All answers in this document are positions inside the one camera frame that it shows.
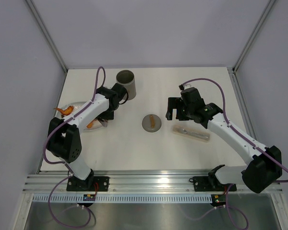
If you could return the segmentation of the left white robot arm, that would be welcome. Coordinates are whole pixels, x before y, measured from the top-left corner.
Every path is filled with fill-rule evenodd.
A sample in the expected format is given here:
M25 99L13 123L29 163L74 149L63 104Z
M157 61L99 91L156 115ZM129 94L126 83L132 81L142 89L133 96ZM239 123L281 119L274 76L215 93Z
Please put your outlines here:
M90 190L94 186L94 172L80 156L81 133L95 119L114 119L114 111L128 98L128 91L118 83L110 89L101 86L80 109L61 119L53 118L43 147L44 160L48 164L64 164L72 174L71 181L84 191Z

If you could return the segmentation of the orange fried shrimp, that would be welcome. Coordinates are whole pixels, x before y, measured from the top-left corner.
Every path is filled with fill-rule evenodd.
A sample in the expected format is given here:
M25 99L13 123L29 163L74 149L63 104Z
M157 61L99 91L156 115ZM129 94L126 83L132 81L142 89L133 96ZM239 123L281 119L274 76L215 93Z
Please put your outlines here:
M61 117L65 117L65 116L70 115L73 112L74 107L68 106L66 109L56 107L56 108L54 108L54 110L58 111L60 113Z

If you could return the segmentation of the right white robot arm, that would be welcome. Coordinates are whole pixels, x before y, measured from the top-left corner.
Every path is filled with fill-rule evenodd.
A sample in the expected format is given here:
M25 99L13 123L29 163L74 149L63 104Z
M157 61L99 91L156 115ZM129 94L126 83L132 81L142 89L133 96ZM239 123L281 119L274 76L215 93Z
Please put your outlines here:
M215 191L230 184L245 184L252 192L261 193L281 175L281 151L256 141L233 123L226 121L225 112L214 103L206 104L199 91L190 87L180 97L168 98L166 119L172 120L173 110L179 121L194 121L217 134L245 162L245 166L221 164L212 169L205 181Z

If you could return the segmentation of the steel serving tongs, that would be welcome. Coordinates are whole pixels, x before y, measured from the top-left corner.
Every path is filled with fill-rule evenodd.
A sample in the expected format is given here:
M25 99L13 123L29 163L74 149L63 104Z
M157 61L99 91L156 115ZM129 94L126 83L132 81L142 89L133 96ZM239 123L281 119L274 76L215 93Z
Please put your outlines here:
M108 126L108 120L98 119L98 121L103 127L107 127Z

